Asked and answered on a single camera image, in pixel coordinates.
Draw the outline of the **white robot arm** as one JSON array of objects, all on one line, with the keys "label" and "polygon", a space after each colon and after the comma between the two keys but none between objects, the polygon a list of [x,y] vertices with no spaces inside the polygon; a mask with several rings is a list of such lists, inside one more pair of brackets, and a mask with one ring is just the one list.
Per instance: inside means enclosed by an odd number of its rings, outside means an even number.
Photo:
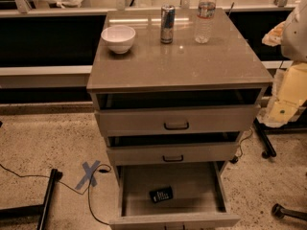
[{"label": "white robot arm", "polygon": [[276,71],[272,96],[259,114],[267,127],[282,127],[307,101],[307,0],[296,2],[286,20],[266,33],[262,43],[280,45],[282,56],[293,62],[286,70]]}]

